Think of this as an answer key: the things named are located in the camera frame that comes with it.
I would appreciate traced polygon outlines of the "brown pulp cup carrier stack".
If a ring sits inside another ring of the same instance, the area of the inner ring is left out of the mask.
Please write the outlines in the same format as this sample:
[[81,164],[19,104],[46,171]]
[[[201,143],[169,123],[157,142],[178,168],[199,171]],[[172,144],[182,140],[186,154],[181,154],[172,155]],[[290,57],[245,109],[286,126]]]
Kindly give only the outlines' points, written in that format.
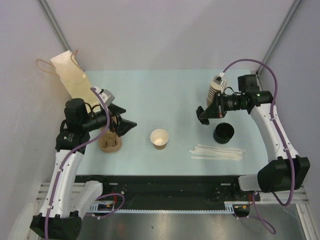
[[122,139],[115,132],[107,130],[98,139],[98,146],[104,153],[115,153],[121,149]]

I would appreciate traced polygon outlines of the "single paper cup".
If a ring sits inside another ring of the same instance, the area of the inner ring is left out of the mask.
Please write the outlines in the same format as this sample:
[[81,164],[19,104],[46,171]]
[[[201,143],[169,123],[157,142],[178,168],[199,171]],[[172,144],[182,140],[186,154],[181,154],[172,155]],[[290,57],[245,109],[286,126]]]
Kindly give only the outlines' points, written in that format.
[[164,129],[155,129],[150,134],[150,141],[157,150],[163,150],[169,141],[169,134]]

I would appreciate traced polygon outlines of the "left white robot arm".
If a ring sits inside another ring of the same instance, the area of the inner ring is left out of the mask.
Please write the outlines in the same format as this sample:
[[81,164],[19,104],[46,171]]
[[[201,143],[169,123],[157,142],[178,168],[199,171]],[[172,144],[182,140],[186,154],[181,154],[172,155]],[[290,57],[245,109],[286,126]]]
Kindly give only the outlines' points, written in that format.
[[123,119],[125,109],[111,104],[98,113],[88,113],[87,103],[74,98],[65,104],[65,120],[56,138],[55,164],[47,195],[39,213],[33,216],[30,229],[45,240],[76,240],[82,228],[82,220],[96,200],[109,197],[124,198],[111,192],[102,180],[89,180],[75,197],[71,198],[78,167],[86,146],[101,136],[90,138],[90,132],[102,128],[118,136],[125,135],[137,126],[136,122]]

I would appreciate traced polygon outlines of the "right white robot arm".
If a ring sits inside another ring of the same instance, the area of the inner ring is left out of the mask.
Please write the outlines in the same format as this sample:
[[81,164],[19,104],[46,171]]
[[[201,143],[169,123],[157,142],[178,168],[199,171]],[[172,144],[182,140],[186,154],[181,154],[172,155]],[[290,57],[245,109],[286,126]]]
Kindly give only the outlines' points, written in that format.
[[210,119],[224,118],[227,112],[246,110],[259,129],[268,163],[256,174],[239,176],[238,183],[230,188],[231,196],[242,201],[249,191],[298,190],[310,169],[310,161],[301,157],[289,141],[277,108],[272,105],[272,93],[260,90],[254,74],[240,76],[237,82],[240,93],[227,95],[223,92],[226,80],[222,74],[216,75],[210,82],[206,109],[196,110],[197,118],[204,125],[208,125]]

